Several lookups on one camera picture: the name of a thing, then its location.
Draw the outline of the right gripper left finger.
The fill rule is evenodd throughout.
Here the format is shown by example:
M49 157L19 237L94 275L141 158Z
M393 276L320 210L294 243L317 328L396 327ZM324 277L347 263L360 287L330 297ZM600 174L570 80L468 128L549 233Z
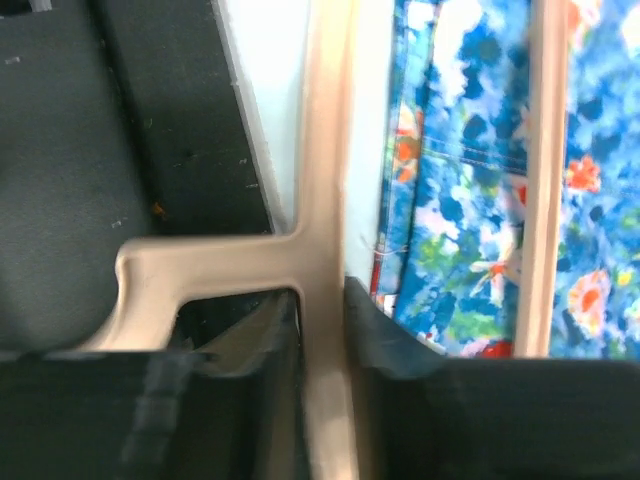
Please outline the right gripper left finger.
M197 352L1 359L5 479L306 479L296 300Z

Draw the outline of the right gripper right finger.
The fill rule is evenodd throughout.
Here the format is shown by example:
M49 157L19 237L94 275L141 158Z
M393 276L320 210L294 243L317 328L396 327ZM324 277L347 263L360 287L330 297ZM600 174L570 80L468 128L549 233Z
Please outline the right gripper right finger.
M639 367L440 355L355 278L344 306L365 479L635 479Z

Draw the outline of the beige wooden hanger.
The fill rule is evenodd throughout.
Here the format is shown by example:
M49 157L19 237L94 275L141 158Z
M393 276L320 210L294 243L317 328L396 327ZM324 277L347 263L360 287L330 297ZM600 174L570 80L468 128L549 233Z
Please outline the beige wooden hanger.
M297 173L297 223L286 236L140 239L124 244L118 298L87 351L157 350L179 308L215 296L291 288L307 367L306 421L313 475L359 479L352 381L343 329L344 171L352 114L359 5L310 8ZM566 1L536 1L530 27L530 145L518 316L513 352L549 350L565 155Z

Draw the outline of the blue floral garment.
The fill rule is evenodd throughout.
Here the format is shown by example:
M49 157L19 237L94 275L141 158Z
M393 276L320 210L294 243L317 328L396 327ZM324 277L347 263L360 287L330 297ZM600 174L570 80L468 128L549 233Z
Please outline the blue floral garment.
M399 1L371 293L421 343L508 357L531 125L527 1ZM549 353L639 356L639 5L568 5Z

